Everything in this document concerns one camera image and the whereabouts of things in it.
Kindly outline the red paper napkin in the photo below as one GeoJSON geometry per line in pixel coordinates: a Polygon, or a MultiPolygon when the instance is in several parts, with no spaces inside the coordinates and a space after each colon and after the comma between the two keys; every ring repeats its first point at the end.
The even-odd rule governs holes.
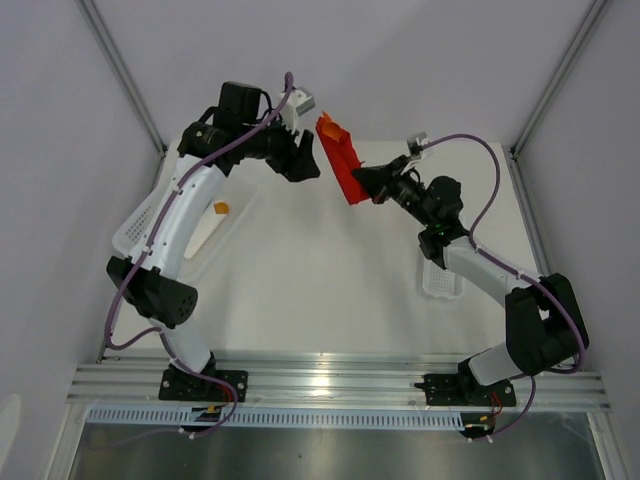
{"type": "Polygon", "coordinates": [[[347,203],[356,205],[369,200],[364,189],[351,175],[354,169],[362,166],[354,148],[351,133],[336,122],[342,128],[342,137],[337,143],[321,133],[321,126],[325,120],[336,122],[326,111],[323,111],[316,121],[316,133],[347,203]]]}

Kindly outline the orange plastic spoon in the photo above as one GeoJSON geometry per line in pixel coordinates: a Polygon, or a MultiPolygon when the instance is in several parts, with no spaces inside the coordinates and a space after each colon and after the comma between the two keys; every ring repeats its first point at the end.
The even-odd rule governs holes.
{"type": "Polygon", "coordinates": [[[332,120],[325,120],[321,126],[321,133],[339,143],[342,137],[342,128],[332,120]]]}

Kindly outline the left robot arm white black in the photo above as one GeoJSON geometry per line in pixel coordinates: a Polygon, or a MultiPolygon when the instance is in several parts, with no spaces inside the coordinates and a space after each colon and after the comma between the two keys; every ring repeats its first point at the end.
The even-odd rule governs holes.
{"type": "Polygon", "coordinates": [[[164,189],[143,202],[152,209],[141,237],[106,265],[117,292],[109,308],[104,343],[112,340],[115,314],[127,302],[156,333],[169,356],[158,396],[164,401],[238,401],[248,377],[218,371],[194,318],[198,291],[179,279],[188,244],[207,207],[245,159],[263,160],[291,183],[319,177],[313,157],[314,135],[300,130],[299,119],[314,106],[313,96],[295,87],[286,73],[277,101],[263,89],[238,82],[222,84],[217,104],[182,133],[178,159],[164,189]]]}

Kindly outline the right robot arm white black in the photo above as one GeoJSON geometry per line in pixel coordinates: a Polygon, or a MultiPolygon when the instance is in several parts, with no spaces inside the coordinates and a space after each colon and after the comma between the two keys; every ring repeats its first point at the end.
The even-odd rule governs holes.
{"type": "Polygon", "coordinates": [[[569,279],[521,269],[483,247],[459,219],[460,183],[438,176],[424,185],[406,170],[407,162],[401,156],[352,175],[374,203],[392,200],[422,225],[418,239],[427,260],[466,279],[504,309],[504,341],[459,364],[458,395],[479,403],[500,382],[562,373],[563,361],[582,361],[589,338],[569,279]]]}

